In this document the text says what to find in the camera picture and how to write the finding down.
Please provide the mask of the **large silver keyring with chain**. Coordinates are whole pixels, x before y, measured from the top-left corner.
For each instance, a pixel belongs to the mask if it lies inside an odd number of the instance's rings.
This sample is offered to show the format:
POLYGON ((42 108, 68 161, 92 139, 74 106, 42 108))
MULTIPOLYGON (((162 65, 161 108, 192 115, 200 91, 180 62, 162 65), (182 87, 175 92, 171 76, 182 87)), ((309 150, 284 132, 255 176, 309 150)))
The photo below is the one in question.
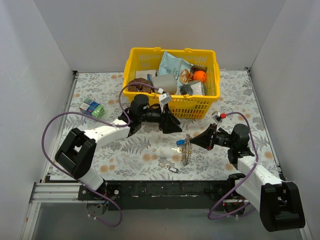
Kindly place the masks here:
POLYGON ((189 134, 186 134, 186 137, 183 140, 183 144, 181 145, 181 163, 183 166, 187 166, 191 161, 193 147, 190 140, 191 136, 189 134))

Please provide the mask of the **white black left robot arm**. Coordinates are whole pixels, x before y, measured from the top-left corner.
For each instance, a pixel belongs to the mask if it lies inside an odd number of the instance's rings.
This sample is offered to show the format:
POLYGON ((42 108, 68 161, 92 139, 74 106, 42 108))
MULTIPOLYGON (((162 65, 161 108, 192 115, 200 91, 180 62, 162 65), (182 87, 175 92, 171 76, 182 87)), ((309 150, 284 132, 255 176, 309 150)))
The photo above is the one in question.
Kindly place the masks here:
POLYGON ((96 149, 116 140, 128 138, 141 129, 142 123, 157 123, 164 134, 180 133, 179 120, 171 113, 168 103, 172 100, 167 92, 159 96, 159 102, 149 105, 144 94, 134 97, 130 107, 111 125, 81 131, 72 129, 55 155, 55 160, 75 179, 87 187, 95 200, 106 196, 106 181, 92 166, 96 149))

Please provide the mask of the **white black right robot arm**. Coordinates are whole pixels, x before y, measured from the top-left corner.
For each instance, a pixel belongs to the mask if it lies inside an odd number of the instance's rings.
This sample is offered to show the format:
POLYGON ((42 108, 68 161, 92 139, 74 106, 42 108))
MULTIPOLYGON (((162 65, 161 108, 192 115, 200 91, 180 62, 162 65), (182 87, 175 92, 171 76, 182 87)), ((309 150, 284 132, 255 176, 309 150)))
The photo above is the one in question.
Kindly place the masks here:
POLYGON ((234 178, 226 186, 232 199, 243 196, 258 210, 264 228, 269 232, 302 229, 306 220, 298 186, 283 181, 258 163, 258 154, 249 148, 251 130, 238 123, 231 133, 214 124, 190 140, 191 144, 212 150, 215 145, 226 147, 229 162, 244 177, 234 178))

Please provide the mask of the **key with blue tag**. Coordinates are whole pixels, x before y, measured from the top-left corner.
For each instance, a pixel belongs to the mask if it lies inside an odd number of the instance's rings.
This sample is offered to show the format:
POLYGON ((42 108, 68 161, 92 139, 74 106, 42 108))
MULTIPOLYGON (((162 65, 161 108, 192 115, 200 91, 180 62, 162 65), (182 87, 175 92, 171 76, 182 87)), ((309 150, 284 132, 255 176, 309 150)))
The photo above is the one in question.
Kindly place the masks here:
POLYGON ((184 139, 178 140, 176 146, 172 147, 171 150, 176 151, 177 153, 183 153, 186 150, 186 141, 184 139))

